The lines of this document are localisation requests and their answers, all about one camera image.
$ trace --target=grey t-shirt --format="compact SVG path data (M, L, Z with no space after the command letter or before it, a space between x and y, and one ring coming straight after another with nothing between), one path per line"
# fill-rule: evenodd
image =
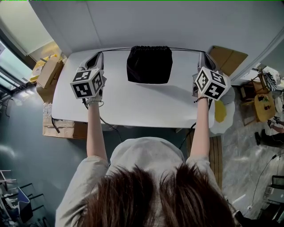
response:
M174 172L175 167L184 163L182 152L170 142L155 137L129 139L118 145L111 158L111 166L98 156L84 159L77 168L65 196L56 211L55 226L73 227L86 208L85 198L90 193L96 193L96 184L105 175L116 171L118 166L131 170L135 165L152 173L158 186L164 173ZM208 157L189 157L186 164L197 165L201 172L207 172L210 184L221 194L212 172ZM161 219L161 207L156 207L156 224Z

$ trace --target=white table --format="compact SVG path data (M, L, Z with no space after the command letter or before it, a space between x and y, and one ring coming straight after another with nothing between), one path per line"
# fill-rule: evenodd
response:
M77 67L97 49L70 55L58 80L53 104L54 119L87 122L87 109L76 99L70 86ZM126 61L130 51L104 52L104 105L101 117L112 125L190 128L197 118L196 98L192 97L192 75L197 73L199 53L173 51L173 66L167 84L137 84L127 80ZM209 111L214 124L215 105Z

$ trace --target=floor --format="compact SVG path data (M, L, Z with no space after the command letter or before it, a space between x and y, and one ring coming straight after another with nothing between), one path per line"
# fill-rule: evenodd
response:
M276 91L273 96L279 96L279 94ZM246 214L245 217L256 219L260 209L267 205L263 200L263 195L266 187L271 184L272 175L277 173L284 175L284 155L269 163L261 175L256 189L258 178L272 156L283 153L284 150L256 145L254 133L260 133L265 125L259 122L244 127L242 116L249 117L252 110L244 110L240 107L239 97L238 92L236 92L233 125L221 137L223 146L222 191L237 210Z
M18 185L33 183L24 189L33 195L43 193L44 197L32 201L32 207L44 205L34 212L31 222L45 216L51 226L68 184L80 161L86 157L85 140L68 140L42 135L43 101L31 88L17 94L10 101L8 115L3 109L0 114L0 169L11 169L12 178ZM234 124L222 135L223 144L223 188L226 198L236 209L246 213L252 204L253 193L258 177L265 165L280 149L257 146L254 132L260 132L262 123L244 127L241 119L240 101L236 96ZM175 133L162 128L125 128L119 126L122 138L161 137L179 146L185 132ZM103 133L106 151L110 158L119 140L113 131ZM185 145L182 152L186 156ZM265 188L271 183L272 175L284 175L283 160L272 160L260 178L252 208L246 217L257 218L260 208L265 205L262 197Z

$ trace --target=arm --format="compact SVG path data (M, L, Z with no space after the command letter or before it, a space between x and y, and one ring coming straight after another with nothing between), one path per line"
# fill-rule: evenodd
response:
M284 126L284 121L280 121L278 122L278 124L283 125Z
M284 133L283 128L277 127L275 125L272 125L271 128L274 129L275 131L279 132L279 133Z
M107 161L97 102L91 103L88 110L87 156L99 156Z
M190 157L209 155L209 123L208 123L208 99L198 101L197 122L190 151Z
M87 156L78 166L65 196L56 210L56 227L74 227L86 208L86 197L108 170L98 103L88 110Z

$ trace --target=paper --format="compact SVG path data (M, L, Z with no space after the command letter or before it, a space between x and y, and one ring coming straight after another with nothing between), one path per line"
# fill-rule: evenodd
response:
M43 66L39 66L39 67L34 68L33 71L32 71L32 75L38 76L41 73L42 68L43 68Z
M5 50L5 47L0 43L0 55L3 53Z

